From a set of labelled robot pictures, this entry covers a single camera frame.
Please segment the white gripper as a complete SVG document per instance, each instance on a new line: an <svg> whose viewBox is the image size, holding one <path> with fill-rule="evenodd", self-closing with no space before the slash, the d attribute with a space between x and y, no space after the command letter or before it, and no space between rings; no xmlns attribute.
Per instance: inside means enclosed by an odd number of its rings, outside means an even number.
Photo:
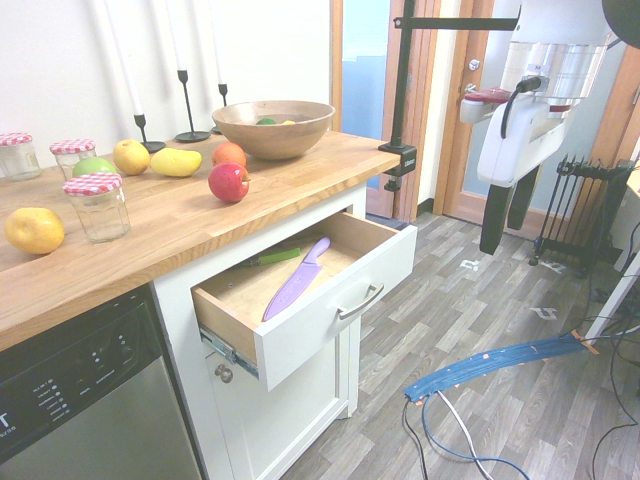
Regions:
<svg viewBox="0 0 640 480"><path fill-rule="evenodd" d="M483 253L496 251L507 216L510 229L522 228L539 165L559 149L571 125L571 111L551 112L548 103L523 96L512 104L506 137L502 138L505 109L499 106L491 117L477 166L478 178L492 184L482 222Z"/></svg>

